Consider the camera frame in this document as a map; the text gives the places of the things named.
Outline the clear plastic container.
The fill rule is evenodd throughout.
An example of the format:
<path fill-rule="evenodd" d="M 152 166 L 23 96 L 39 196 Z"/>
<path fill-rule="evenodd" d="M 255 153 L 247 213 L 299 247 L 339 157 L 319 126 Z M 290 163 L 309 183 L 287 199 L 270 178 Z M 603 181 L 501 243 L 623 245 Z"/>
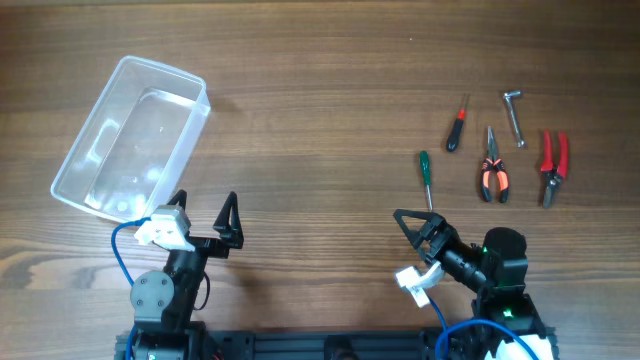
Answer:
<path fill-rule="evenodd" d="M 211 110 L 204 79 L 149 59 L 122 58 L 51 195 L 115 222 L 149 215 L 172 196 Z"/>

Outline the black red-collar screwdriver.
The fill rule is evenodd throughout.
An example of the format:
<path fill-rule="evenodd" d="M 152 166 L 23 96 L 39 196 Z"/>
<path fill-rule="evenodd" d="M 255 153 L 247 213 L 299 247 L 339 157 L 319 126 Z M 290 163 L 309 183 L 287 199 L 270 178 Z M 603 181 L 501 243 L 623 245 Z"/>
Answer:
<path fill-rule="evenodd" d="M 445 149 L 448 152 L 455 152 L 456 149 L 458 148 L 458 145 L 460 142 L 460 136 L 461 136 L 464 122 L 466 119 L 469 98 L 470 98 L 469 94 L 465 94 L 463 96 L 460 109 L 456 115 L 453 126 L 451 128 L 451 131 L 446 141 Z"/>

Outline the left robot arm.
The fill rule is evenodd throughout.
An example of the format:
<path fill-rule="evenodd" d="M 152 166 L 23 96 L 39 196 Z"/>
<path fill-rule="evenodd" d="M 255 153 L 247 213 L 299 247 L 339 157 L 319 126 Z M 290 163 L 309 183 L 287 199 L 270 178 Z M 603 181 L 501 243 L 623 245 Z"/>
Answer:
<path fill-rule="evenodd" d="M 167 204 L 148 216 L 116 226 L 111 235 L 115 258 L 131 286 L 134 310 L 131 330 L 116 339 L 116 359 L 222 359 L 223 348 L 192 314 L 204 307 L 196 304 L 198 291 L 211 283 L 205 267 L 209 259 L 226 259 L 232 249 L 244 243 L 238 199 L 230 192 L 214 224 L 216 237 L 190 234 L 186 215 L 187 192 L 178 191 Z M 117 248 L 118 233 L 137 229 L 134 237 L 141 245 L 153 243 L 168 252 L 161 270 L 148 271 L 133 278 Z"/>

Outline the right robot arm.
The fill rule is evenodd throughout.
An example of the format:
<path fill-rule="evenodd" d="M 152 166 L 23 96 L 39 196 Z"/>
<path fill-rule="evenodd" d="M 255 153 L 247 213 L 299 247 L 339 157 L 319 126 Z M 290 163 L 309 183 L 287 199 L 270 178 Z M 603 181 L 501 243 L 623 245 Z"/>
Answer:
<path fill-rule="evenodd" d="M 424 359 L 538 359 L 559 357 L 555 329 L 546 326 L 525 292 L 526 239 L 505 227 L 489 230 L 482 244 L 464 243 L 457 230 L 434 212 L 397 209 L 394 218 L 426 264 L 395 274 L 398 286 L 418 307 L 430 306 L 440 328 L 422 331 Z M 449 324 L 427 291 L 451 276 L 476 294 L 473 317 Z"/>

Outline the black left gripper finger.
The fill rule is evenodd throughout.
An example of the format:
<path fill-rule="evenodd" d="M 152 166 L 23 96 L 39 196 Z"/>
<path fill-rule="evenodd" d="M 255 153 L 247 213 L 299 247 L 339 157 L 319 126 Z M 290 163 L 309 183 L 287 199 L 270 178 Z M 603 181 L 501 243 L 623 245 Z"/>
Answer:
<path fill-rule="evenodd" d="M 231 191 L 222 206 L 212 228 L 221 240 L 243 240 L 237 194 Z"/>
<path fill-rule="evenodd" d="M 187 192 L 183 189 L 178 190 L 173 197 L 167 202 L 168 205 L 179 206 L 182 210 L 186 209 Z"/>

